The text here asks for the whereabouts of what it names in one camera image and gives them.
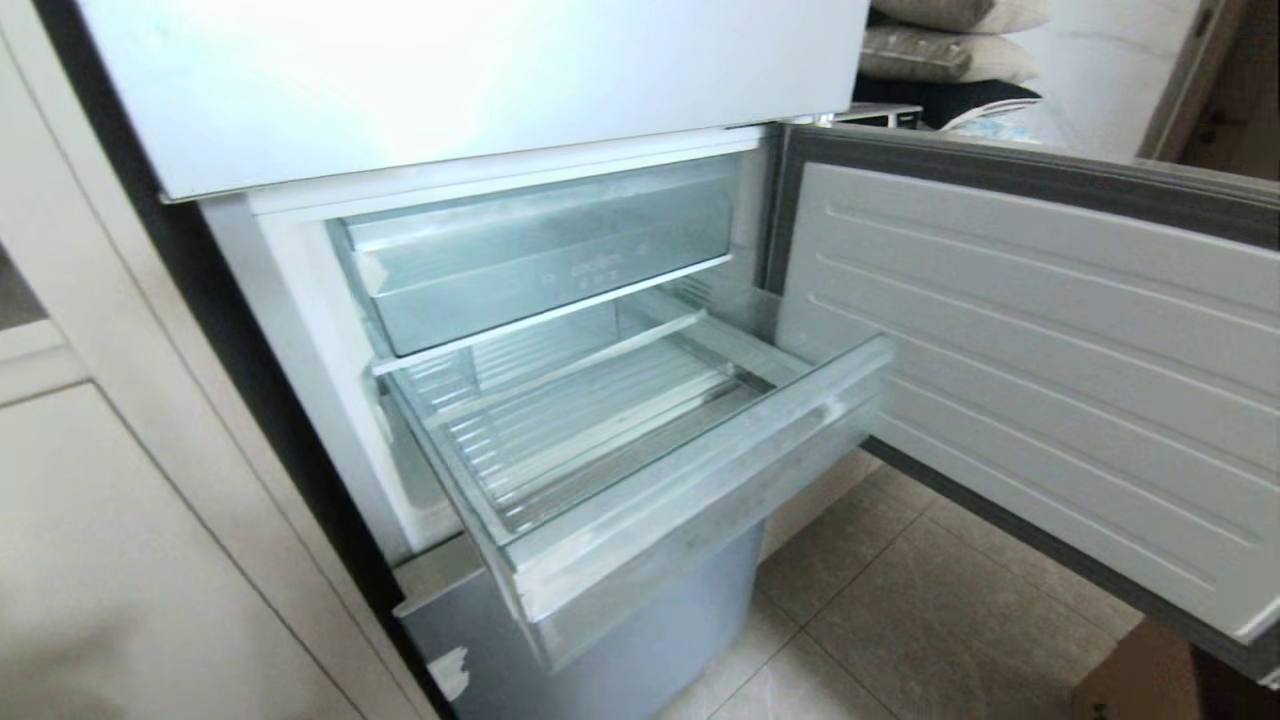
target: white cabinet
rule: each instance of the white cabinet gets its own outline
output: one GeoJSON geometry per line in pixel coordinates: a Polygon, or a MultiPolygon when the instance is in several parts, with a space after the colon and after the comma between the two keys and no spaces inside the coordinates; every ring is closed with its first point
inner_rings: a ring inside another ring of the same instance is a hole
{"type": "Polygon", "coordinates": [[[0,459],[0,717],[358,717],[95,386],[0,459]]]}

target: tiled floor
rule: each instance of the tiled floor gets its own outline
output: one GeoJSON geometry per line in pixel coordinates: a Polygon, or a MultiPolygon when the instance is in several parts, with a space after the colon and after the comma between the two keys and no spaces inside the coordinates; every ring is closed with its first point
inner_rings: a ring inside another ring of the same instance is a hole
{"type": "Polygon", "coordinates": [[[1069,717],[1139,619],[881,468],[765,560],[742,637],[663,717],[1069,717]]]}

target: freezer door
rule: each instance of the freezer door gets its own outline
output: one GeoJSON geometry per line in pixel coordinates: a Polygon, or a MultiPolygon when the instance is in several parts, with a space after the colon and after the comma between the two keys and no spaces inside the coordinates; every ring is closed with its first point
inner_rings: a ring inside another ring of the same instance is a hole
{"type": "Polygon", "coordinates": [[[787,147],[778,341],[895,340],[869,447],[1276,667],[1277,186],[869,128],[787,147]]]}
{"type": "Polygon", "coordinates": [[[172,199],[849,104],[868,0],[79,0],[172,199]]]}

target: pillow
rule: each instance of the pillow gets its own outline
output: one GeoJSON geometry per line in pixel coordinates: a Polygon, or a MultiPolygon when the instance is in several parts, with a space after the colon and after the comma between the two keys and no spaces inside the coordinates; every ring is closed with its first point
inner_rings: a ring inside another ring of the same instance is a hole
{"type": "Polygon", "coordinates": [[[997,115],[995,118],[974,118],[957,123],[947,129],[950,136],[980,137],[998,142],[1028,142],[1030,145],[1043,145],[1036,137],[1036,132],[1021,123],[1020,115],[997,115]]]}
{"type": "Polygon", "coordinates": [[[951,32],[1019,32],[1048,22],[1050,0],[872,0],[904,22],[951,32]]]}
{"type": "Polygon", "coordinates": [[[974,118],[1000,115],[1029,108],[1041,101],[1038,92],[998,79],[941,85],[929,82],[888,82],[858,76],[854,85],[858,102],[900,102],[924,108],[920,119],[934,129],[950,129],[974,118]]]}
{"type": "Polygon", "coordinates": [[[1020,83],[1039,77],[1036,59],[1011,40],[905,26],[867,28],[859,70],[877,79],[915,82],[1020,83]]]}

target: freezer compartment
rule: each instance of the freezer compartment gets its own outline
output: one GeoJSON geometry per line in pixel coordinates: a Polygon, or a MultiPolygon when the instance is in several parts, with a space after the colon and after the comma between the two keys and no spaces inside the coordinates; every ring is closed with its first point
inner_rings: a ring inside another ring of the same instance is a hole
{"type": "Polygon", "coordinates": [[[719,155],[330,223],[352,286],[408,355],[727,258],[739,158],[719,155]]]}
{"type": "Polygon", "coordinates": [[[782,350],[783,302],[704,273],[388,375],[549,667],[867,437],[891,342],[782,350]]]}

